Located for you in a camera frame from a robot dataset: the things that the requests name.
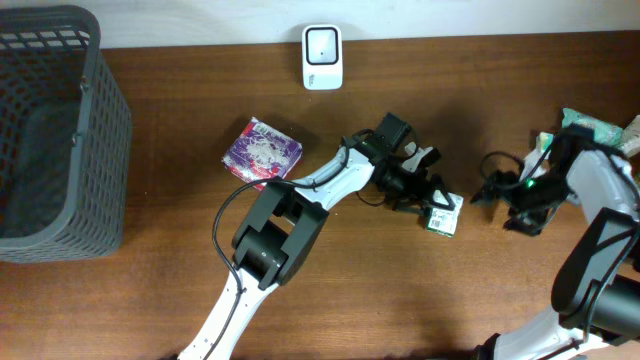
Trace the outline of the mint green wipes packet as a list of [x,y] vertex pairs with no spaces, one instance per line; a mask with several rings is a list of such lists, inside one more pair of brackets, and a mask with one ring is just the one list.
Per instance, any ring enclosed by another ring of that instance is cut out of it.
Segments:
[[617,147],[621,144],[623,129],[579,111],[563,108],[562,127],[577,125],[591,129],[594,132],[594,140],[598,143]]

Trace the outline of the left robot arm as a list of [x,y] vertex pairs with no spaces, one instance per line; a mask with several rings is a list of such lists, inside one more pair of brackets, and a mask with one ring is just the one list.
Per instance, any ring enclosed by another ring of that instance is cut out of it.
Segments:
[[229,275],[212,311],[178,360],[228,359],[264,300],[299,271],[332,207],[368,184],[394,210],[419,215],[453,211],[456,203],[441,177],[430,174],[440,158],[434,147],[407,144],[411,125],[388,113],[374,129],[342,138],[336,156],[312,174],[262,180],[262,191],[232,238],[232,256],[221,259]]

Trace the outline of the white leafy cream tube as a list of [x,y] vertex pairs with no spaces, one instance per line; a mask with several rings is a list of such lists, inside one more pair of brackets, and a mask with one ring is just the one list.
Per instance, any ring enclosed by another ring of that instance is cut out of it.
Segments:
[[621,150],[629,158],[639,153],[640,149],[640,116],[637,115],[624,129]]

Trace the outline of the purple floral pack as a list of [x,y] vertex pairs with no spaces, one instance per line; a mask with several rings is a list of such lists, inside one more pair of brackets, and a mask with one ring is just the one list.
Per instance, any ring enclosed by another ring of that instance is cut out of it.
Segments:
[[302,144],[252,117],[222,157],[222,164],[246,183],[285,178],[302,158]]

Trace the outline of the small teal tissue pack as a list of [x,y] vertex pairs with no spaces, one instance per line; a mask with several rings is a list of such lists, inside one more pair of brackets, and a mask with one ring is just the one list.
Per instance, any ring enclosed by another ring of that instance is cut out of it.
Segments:
[[544,153],[551,146],[553,140],[554,135],[552,133],[540,132],[536,136],[535,149],[540,153]]

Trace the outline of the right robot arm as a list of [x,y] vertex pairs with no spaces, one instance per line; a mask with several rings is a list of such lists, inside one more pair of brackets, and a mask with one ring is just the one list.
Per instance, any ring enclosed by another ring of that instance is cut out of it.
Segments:
[[485,176],[473,203],[504,201],[504,229],[537,236],[572,202],[588,227],[556,275],[550,305],[522,327],[492,335],[474,358],[577,359],[637,341],[639,283],[618,273],[626,262],[639,264],[639,189],[628,158],[597,142],[593,130],[570,125],[518,166]]

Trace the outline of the green white soap box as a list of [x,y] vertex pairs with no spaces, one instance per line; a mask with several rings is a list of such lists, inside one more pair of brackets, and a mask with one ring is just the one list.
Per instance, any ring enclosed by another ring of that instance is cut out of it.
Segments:
[[453,210],[432,208],[426,220],[426,229],[430,232],[453,237],[458,223],[458,217],[464,202],[464,198],[458,194],[450,193],[451,200],[455,204]]

